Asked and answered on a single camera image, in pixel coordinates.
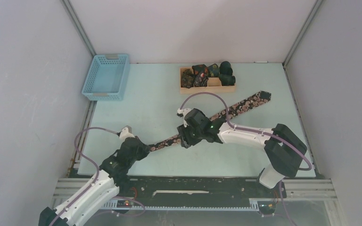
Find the rose patterned necktie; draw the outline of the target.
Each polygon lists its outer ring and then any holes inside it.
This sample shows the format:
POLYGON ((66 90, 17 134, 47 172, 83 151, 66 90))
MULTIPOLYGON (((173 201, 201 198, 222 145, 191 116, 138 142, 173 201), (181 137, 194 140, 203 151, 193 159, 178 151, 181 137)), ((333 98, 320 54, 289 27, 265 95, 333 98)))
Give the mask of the rose patterned necktie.
MULTIPOLYGON (((272 94, 267 91, 259 91, 253 94, 250 97, 247 97, 231 106, 228 107, 229 119, 233 119, 239 115, 242 115, 254 108, 257 108, 261 105, 264 105, 271 101, 272 94)), ((170 147, 173 145, 179 145, 181 142, 181 137, 179 134, 176 134, 168 139, 165 139, 156 144, 149 145, 150 151, 154 152, 166 147, 170 147)))

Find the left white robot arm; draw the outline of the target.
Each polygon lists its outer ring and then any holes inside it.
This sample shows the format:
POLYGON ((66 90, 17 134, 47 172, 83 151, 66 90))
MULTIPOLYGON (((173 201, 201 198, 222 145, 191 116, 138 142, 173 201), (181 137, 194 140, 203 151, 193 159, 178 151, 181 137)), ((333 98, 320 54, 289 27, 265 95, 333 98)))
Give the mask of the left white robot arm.
POLYGON ((150 147, 138 138, 126 138, 74 195, 53 209, 46 207, 40 213, 38 225, 83 226, 110 199, 129 193, 128 171, 149 153, 150 147))

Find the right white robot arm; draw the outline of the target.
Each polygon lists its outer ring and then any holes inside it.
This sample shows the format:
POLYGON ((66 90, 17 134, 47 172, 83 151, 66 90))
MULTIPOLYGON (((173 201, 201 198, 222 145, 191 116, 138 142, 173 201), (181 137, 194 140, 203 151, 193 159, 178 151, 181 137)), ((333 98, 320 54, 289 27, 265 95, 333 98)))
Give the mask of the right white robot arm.
POLYGON ((262 197, 269 196, 284 178, 294 178, 304 161, 308 170, 312 165, 305 157, 307 146, 284 124, 275 128, 252 128, 232 124, 227 118, 209 120, 199 109, 178 109, 183 124, 177 130, 181 146, 189 148, 205 140, 208 143, 239 144, 263 151, 270 164, 259 174, 255 190, 262 197))

